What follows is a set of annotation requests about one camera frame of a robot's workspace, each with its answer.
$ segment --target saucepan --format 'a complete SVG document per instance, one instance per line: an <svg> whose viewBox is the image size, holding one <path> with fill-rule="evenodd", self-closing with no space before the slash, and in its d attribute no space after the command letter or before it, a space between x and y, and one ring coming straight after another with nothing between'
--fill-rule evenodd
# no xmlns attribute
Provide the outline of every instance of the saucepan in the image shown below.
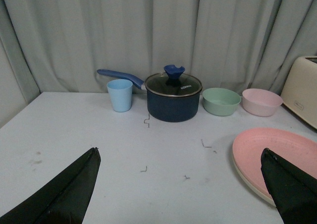
<svg viewBox="0 0 317 224"><path fill-rule="evenodd" d="M203 89L199 79L183 73L184 67L167 65L165 73L150 75L145 81L129 73L98 69L100 75L128 79L137 88L147 91L149 113L162 121L181 122L193 118L198 110Z"/></svg>

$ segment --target pink plate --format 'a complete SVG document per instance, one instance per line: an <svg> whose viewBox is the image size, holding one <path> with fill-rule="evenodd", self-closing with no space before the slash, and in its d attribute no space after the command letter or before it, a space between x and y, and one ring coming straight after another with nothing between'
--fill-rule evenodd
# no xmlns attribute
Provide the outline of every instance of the pink plate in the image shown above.
<svg viewBox="0 0 317 224"><path fill-rule="evenodd" d="M236 169L245 183L275 206L261 172L261 154L269 148L298 168L317 178L317 142L274 128L253 128L241 132L232 145Z"/></svg>

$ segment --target green bowl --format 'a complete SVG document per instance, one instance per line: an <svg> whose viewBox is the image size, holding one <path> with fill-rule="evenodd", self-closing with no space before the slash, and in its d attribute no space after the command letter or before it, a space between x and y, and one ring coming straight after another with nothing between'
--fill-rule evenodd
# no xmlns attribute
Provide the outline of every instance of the green bowl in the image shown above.
<svg viewBox="0 0 317 224"><path fill-rule="evenodd" d="M223 88L210 88L203 91L203 105L207 112L217 116L230 116L238 108L241 97Z"/></svg>

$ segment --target table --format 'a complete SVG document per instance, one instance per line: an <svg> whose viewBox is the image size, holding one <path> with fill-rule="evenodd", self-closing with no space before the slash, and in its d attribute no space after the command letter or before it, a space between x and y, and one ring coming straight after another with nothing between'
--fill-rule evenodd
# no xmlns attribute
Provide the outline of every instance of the table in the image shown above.
<svg viewBox="0 0 317 224"><path fill-rule="evenodd" d="M282 224L276 208L242 181L232 143L242 131L273 127L317 141L285 108L271 117L198 113L168 123L149 115L145 94L112 110L108 94L42 93L0 129L0 216L91 147L101 166L85 224Z"/></svg>

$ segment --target blue lid knob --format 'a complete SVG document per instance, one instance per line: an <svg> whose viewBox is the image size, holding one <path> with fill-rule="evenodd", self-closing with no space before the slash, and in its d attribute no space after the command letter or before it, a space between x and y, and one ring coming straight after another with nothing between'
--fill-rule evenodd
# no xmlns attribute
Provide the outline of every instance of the blue lid knob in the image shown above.
<svg viewBox="0 0 317 224"><path fill-rule="evenodd" d="M164 66L164 70L170 79L178 79L185 71L184 67L177 68L174 64Z"/></svg>

